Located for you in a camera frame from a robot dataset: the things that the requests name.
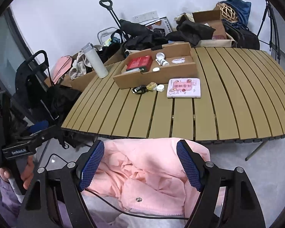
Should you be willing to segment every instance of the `person's finger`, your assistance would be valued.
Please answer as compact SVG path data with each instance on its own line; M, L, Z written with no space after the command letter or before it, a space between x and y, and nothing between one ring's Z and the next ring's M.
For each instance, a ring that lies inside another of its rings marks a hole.
M34 164L33 165L27 164L26 167L24 168L24 171L21 174L22 181L25 181L32 174L33 170L34 170Z
M31 174L23 183L23 187L27 190L29 188L29 185L31 183L31 180L33 179L33 174Z
M0 168L0 177L3 181L8 182L8 179L11 177L11 173L7 168Z
M5 176L7 179L9 179L9 178L11 177L11 173L10 173L8 170L6 170L6 171L4 172L4 176Z
M33 155L28 156L28 165L34 166Z

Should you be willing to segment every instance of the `white cap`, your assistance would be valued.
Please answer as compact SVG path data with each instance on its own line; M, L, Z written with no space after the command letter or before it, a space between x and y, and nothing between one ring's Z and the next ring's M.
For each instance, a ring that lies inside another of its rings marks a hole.
M159 52L159 53L157 53L156 54L156 59L165 59L165 54L164 53L161 53L161 52Z
M169 66L169 63L168 63L166 60L163 60L163 61L161 62L161 64L162 64L162 66Z
M165 86L164 86L164 85L158 85L158 86L156 87L156 90L159 91L159 92L162 92L162 91L165 90Z

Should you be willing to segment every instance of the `wicker ball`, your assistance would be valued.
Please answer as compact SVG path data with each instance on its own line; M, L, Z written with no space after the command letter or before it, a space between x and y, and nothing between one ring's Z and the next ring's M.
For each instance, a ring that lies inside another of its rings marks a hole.
M217 3L217 6L219 6L221 13L222 13L222 17L224 19L228 20L231 23L238 21L236 12L234 11L232 7L230 7L226 3Z

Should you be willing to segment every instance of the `blue item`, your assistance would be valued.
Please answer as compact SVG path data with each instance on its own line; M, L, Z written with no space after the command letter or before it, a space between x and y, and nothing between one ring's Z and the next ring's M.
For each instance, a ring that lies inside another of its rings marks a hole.
M95 175L95 172L100 164L100 161L102 160L102 157L105 153L105 146L103 141L100 141L94 151L92 152L90 158L87 160L82 172L81 172L81 178L79 183L79 189L80 191L83 191L85 188L89 187L92 179Z
M120 43L120 39L117 38L117 37L113 37L113 38L111 39L110 44L111 44L111 43Z
M41 122L37 122L35 125L32 125L30 127L27 128L27 131L30 134L34 134L38 131L44 130L46 128L49 127L49 122L47 120L41 121Z
M234 11L236 12L237 17L238 17L238 22L236 22L237 24L232 23L233 27L241 26L241 25L244 25L247 27L249 15L250 15L250 9L251 9L251 2L244 2L242 0L227 0L227 1L221 1L220 3L226 3L227 5L232 7Z
M203 185L200 181L200 173L181 141L179 141L176 145L176 153L180 159L190 185L196 188L197 191L201 192Z

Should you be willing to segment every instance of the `cardboard tray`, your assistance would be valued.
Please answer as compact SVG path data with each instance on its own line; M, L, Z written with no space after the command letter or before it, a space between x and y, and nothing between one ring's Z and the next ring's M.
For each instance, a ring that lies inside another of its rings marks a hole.
M160 66L156 61L156 54L162 52L166 56L169 66ZM125 69L127 64L134 58L150 55L153 59L150 71L146 73L132 72L127 73ZM176 58L185 58L184 63L174 64L172 60ZM150 82L157 84L168 83L173 78L198 78L196 64L193 62L190 44L187 42L176 42L163 45L160 50L151 49L139 51L130 54L122 63L122 70L115 73L113 79L120 89L133 88L140 85L148 85ZM153 72L152 69L159 67L160 71Z
M77 58L78 53L72 56L73 59ZM121 48L109 59L104 63L104 66L106 66L107 70L109 71L112 67L112 64L121 62L125 58L122 55ZM69 74L67 74L63 81L61 82L61 85L71 87L73 89L79 90L81 92L84 91L84 89L87 87L87 85L91 82L91 80L96 76L96 72L92 71L90 73L87 73L83 76L77 77L74 80L71 80L71 77ZM49 78L46 78L44 81L49 87L51 86L51 83L49 81Z
M221 21L222 14L220 9L195 12L192 13L192 16L196 23L207 23L210 27L215 29L212 39L227 39L226 31Z

